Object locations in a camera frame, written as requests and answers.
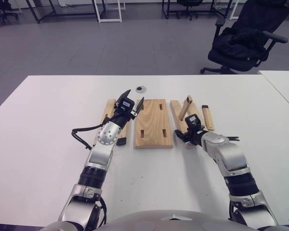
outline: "small black piece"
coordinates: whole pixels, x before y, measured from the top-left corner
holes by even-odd
[[[117,140],[117,146],[122,146],[126,144],[126,137],[119,138]]]

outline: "chair leg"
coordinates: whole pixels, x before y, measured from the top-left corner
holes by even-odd
[[[203,74],[205,71],[221,73],[222,75],[236,75],[237,74],[236,72],[232,71],[229,67],[226,67],[226,66],[222,66],[221,68],[204,67],[200,70],[200,73]]]

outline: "metal table frame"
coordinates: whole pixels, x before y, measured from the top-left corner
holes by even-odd
[[[29,9],[31,10],[34,19],[37,21],[37,23],[39,24],[41,21],[43,21],[45,18],[47,17],[56,17],[56,16],[75,16],[75,15],[96,15],[96,19],[97,19],[97,13],[96,13],[96,8],[95,8],[95,4],[94,4],[94,0],[92,0],[92,4],[93,4],[93,8],[94,8],[94,12],[93,13],[57,13],[54,6],[53,6],[53,2],[52,0],[49,0],[50,6],[52,8],[52,11],[46,15],[44,15],[41,18],[38,18],[37,15],[35,14],[35,11],[31,5],[31,3],[29,2],[29,0],[26,0]],[[102,0],[103,3],[103,11],[101,12],[101,14],[99,15],[100,17],[102,17],[102,15],[105,13],[105,3],[104,0]]]
[[[169,13],[180,13],[180,12],[185,12],[185,10],[176,10],[176,11],[171,11],[169,10],[170,8],[170,0],[168,0],[167,2],[167,10],[164,9],[164,3],[165,3],[165,0],[162,1],[162,11],[165,15],[165,17],[167,19],[169,19]],[[230,10],[230,6],[232,4],[232,0],[229,0],[228,2],[228,5],[227,5],[227,9],[226,9],[226,12],[223,13],[217,9],[214,8],[214,3],[215,3],[215,0],[212,0],[212,3],[211,3],[211,7],[210,7],[210,10],[195,10],[195,11],[190,11],[190,12],[204,12],[204,13],[217,13],[219,15],[221,15],[222,17],[226,18],[227,15],[228,15],[228,12]]]

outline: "background table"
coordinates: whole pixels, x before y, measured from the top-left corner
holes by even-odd
[[[135,92],[144,85],[145,94]],[[133,100],[208,104],[216,133],[239,136],[252,173],[280,224],[289,224],[289,104],[262,75],[30,76],[0,107],[0,223],[56,221],[78,181],[88,150],[70,135],[96,125],[107,99],[132,89]],[[174,121],[169,110],[171,126]],[[212,159],[197,147],[115,147],[102,197],[109,221],[150,209],[228,217],[228,190]],[[95,132],[81,134],[93,142]]]
[[[289,103],[289,71],[259,71]]]

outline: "white table frame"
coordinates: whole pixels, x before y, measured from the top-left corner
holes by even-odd
[[[235,14],[235,11],[236,11],[237,5],[239,4],[239,1],[240,0],[235,0],[235,2],[234,2],[235,5],[234,5],[233,10],[231,12],[231,15],[229,17],[229,20],[233,20],[233,19],[238,19],[239,18],[239,16],[233,16]]]
[[[121,16],[121,5],[120,5],[120,0],[117,0],[118,2],[118,7],[117,8],[108,8],[108,4],[107,4],[107,1],[105,1],[106,3],[106,10],[118,10],[119,12],[119,18],[112,18],[112,19],[101,19],[100,17],[100,14],[99,14],[99,11],[98,11],[98,8],[97,8],[97,4],[96,4],[96,0],[94,0],[94,5],[95,5],[95,8],[96,8],[96,14],[97,14],[97,20],[99,23],[110,23],[110,22],[120,22],[122,23],[122,16]]]

